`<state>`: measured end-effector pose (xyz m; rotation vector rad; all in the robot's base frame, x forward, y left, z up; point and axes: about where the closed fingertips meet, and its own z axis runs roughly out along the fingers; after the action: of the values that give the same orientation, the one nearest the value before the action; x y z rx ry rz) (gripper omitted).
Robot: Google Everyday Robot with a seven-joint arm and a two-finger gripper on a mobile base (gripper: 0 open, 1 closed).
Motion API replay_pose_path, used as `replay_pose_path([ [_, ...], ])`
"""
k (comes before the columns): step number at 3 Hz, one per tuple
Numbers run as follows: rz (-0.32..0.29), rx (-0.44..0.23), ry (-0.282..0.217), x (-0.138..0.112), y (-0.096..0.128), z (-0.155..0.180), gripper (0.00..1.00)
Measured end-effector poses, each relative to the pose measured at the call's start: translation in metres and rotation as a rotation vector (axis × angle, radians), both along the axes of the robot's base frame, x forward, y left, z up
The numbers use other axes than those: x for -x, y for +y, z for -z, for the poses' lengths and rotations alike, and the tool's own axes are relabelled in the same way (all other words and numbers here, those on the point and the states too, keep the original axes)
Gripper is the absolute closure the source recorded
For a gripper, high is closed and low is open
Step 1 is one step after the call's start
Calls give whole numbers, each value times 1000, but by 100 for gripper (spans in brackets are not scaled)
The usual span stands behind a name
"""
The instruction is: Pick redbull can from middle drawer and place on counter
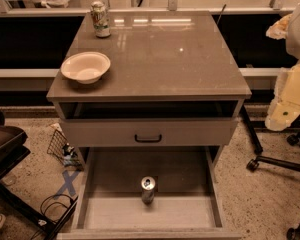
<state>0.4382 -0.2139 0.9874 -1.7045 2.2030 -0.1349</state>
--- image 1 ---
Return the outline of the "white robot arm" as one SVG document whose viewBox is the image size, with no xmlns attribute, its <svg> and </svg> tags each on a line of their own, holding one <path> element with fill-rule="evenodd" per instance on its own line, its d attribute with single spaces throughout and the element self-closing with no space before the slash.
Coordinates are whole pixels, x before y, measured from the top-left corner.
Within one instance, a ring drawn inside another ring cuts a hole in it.
<svg viewBox="0 0 300 240">
<path fill-rule="evenodd" d="M 266 31 L 272 39 L 284 39 L 286 52 L 297 59 L 290 69 L 282 68 L 277 76 L 265 126 L 271 131 L 283 131 L 300 115 L 300 3 L 295 10 Z"/>
</svg>

